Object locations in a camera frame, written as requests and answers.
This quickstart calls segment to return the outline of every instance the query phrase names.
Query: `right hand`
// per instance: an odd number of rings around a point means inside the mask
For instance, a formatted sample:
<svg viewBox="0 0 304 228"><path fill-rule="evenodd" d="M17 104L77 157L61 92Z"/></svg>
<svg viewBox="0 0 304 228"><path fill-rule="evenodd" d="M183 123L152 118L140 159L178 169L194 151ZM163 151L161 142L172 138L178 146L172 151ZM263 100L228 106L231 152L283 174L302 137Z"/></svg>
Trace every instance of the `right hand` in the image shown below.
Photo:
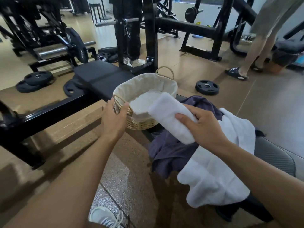
<svg viewBox="0 0 304 228"><path fill-rule="evenodd" d="M196 116L198 122L193 122L189 117L183 114L176 114L175 118L190 130L195 141L200 146L213 152L220 146L225 145L226 142L229 142L211 111L186 104L184 104L184 106Z"/></svg>

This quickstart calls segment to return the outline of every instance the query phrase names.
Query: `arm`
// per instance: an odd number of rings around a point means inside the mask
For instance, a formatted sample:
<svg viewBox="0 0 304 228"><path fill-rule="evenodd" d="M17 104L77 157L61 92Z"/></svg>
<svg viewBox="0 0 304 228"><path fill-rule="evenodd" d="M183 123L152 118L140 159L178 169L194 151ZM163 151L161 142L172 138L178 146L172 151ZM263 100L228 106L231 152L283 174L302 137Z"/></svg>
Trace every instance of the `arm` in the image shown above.
<svg viewBox="0 0 304 228"><path fill-rule="evenodd" d="M109 155L127 125L128 103L119 115L113 112L113 103L113 99L108 101L104 109L101 137L5 228L84 227Z"/></svg>
<svg viewBox="0 0 304 228"><path fill-rule="evenodd" d="M196 142L223 160L282 227L303 227L304 182L230 142L210 111L185 105L197 118L176 114Z"/></svg>

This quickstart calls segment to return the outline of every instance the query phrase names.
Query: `basket handle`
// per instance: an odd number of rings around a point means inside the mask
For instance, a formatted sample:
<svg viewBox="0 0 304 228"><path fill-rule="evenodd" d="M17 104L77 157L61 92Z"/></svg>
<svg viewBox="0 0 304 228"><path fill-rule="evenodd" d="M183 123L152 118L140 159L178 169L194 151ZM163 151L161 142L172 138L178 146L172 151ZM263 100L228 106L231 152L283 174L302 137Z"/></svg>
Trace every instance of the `basket handle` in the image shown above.
<svg viewBox="0 0 304 228"><path fill-rule="evenodd" d="M114 97L117 97L117 98L119 98L120 100L122 100L124 103L126 103L127 101L125 101L122 97L120 97L120 96L117 96L117 95L113 95L113 98ZM131 111L131 113L133 113L133 110L132 110L132 108L131 108L131 106L129 105L129 109L130 109L130 111Z"/></svg>
<svg viewBox="0 0 304 228"><path fill-rule="evenodd" d="M169 70L171 71L172 77L173 77L173 78L169 78L169 77L167 77L167 76L164 76L164 75L161 75L161 74L158 73L159 69L160 69L160 68L163 68L163 67L165 67L165 68L167 68L167 69L169 69ZM174 72L173 72L173 70L172 70L171 68L169 68L168 66L161 66L161 67L159 67L159 68L155 71L155 73L156 73L157 75L159 75L159 76L167 77L167 78L169 78L169 79L171 79L171 80L174 80Z"/></svg>

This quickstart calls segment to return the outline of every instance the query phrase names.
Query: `person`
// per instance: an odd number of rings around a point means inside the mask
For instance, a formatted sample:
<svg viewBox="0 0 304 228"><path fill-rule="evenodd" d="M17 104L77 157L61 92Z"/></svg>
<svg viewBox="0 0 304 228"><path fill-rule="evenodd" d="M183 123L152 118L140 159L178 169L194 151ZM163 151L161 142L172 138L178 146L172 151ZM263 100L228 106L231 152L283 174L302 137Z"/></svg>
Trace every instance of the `person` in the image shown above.
<svg viewBox="0 0 304 228"><path fill-rule="evenodd" d="M303 2L304 0L266 0L250 29L250 33L256 34L256 38L249 48L244 64L228 69L226 73L246 81L250 68L263 72L264 61L275 44L278 31Z"/></svg>
<svg viewBox="0 0 304 228"><path fill-rule="evenodd" d="M97 207L89 216L102 172L116 142L127 125L128 103L116 115L114 100L108 101L101 120L101 136L40 195L31 200L4 228L111 227L121 225L111 211ZM230 142L211 111L185 105L195 123L185 115L176 118L195 141L222 159L263 203L274 221L259 227L303 227L304 182L273 167Z"/></svg>
<svg viewBox="0 0 304 228"><path fill-rule="evenodd" d="M113 15L115 19L119 18L139 18L137 22L128 23L124 29L123 53L124 64L132 67L141 66L146 63L145 60L139 59L140 56L140 23L142 20L142 0L113 0ZM118 27L115 25L116 40L118 38Z"/></svg>

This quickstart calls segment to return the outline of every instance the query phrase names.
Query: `white sneaker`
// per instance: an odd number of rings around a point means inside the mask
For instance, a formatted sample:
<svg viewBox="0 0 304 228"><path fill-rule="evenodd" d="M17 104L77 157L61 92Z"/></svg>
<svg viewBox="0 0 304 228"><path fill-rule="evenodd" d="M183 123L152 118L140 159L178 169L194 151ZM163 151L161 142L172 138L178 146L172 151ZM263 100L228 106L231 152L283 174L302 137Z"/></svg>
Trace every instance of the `white sneaker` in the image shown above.
<svg viewBox="0 0 304 228"><path fill-rule="evenodd" d="M121 225L124 219L124 213L119 211L117 218L108 209L103 206L95 207L89 215L89 222L94 222L108 228L123 228Z"/></svg>
<svg viewBox="0 0 304 228"><path fill-rule="evenodd" d="M124 59L124 61L123 61L123 62L124 62L124 64L126 64L126 65L128 65L128 66L132 66L132 64L131 64L131 62L132 62L132 61L131 61L131 59L130 59L130 58L128 58L128 57L124 57L123 59Z"/></svg>
<svg viewBox="0 0 304 228"><path fill-rule="evenodd" d="M143 59L136 59L136 60L132 61L131 66L132 67L137 67L137 66L141 66L141 65L144 65L144 64L146 64L145 60L143 60Z"/></svg>

